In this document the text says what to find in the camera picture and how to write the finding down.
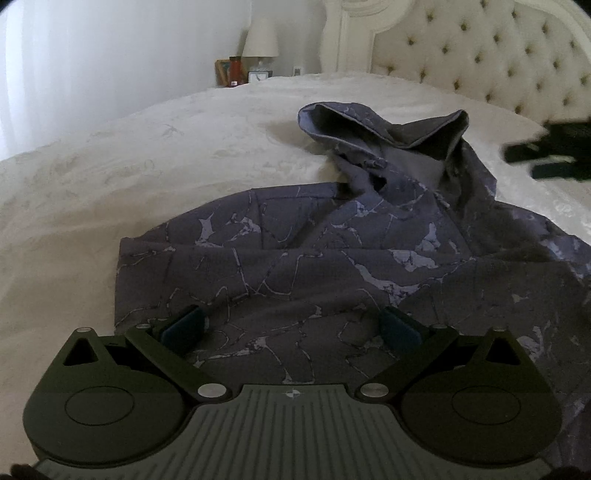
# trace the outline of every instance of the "sheer white curtain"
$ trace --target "sheer white curtain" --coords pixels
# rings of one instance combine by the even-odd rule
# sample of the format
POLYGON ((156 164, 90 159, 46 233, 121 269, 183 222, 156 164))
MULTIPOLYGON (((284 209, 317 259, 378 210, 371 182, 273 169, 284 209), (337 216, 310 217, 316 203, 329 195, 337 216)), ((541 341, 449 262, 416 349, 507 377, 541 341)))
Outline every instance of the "sheer white curtain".
POLYGON ((0 160, 215 85, 251 0, 15 0, 0 14, 0 160))

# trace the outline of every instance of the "logo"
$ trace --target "logo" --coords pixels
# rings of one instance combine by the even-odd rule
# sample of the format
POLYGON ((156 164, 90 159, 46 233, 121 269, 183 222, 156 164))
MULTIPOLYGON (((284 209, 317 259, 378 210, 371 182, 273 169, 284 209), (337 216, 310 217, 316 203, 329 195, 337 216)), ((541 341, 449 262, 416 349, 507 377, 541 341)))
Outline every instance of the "logo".
POLYGON ((295 400, 300 395, 301 395, 301 392, 299 390, 289 390, 289 391, 285 392, 285 396, 290 397, 292 400, 295 400))

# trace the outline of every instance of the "white headboard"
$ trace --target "white headboard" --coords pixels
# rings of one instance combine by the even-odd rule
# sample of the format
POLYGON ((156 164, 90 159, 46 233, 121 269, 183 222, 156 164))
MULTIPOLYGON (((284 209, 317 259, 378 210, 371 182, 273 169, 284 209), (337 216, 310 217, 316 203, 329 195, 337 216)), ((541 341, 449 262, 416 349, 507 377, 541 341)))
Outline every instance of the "white headboard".
POLYGON ((591 116, 591 19, 572 0, 324 0, 323 72, 424 82, 536 122, 591 116))

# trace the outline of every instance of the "lamp shade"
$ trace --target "lamp shade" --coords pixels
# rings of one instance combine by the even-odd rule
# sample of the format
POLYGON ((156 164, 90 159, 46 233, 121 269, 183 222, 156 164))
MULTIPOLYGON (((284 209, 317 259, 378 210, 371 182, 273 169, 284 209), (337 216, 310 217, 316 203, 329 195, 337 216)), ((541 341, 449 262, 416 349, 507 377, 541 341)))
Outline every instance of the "lamp shade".
POLYGON ((278 57, 279 43, 277 41, 277 30, 273 20, 269 18, 256 18, 252 21, 246 44, 244 45, 243 57, 278 57))

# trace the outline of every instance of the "black object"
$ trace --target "black object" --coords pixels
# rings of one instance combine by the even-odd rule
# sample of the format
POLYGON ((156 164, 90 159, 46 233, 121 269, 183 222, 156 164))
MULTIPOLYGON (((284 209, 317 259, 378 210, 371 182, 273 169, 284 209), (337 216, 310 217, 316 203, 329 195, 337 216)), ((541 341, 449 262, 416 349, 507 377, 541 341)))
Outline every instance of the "black object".
POLYGON ((547 133, 537 140, 507 145, 504 149, 505 161, 518 163, 561 155, 570 157, 572 162, 534 165, 532 178, 591 180, 591 121, 548 123, 544 127, 547 133))
POLYGON ((41 459, 35 468, 54 479, 550 472, 535 456, 558 433, 560 407, 509 332, 462 336, 395 308, 379 321, 384 341, 405 355, 361 386, 357 400, 344 385, 245 385, 230 400, 170 351, 186 351, 186 336, 203 333, 195 307, 119 337, 78 329, 25 408, 41 459))

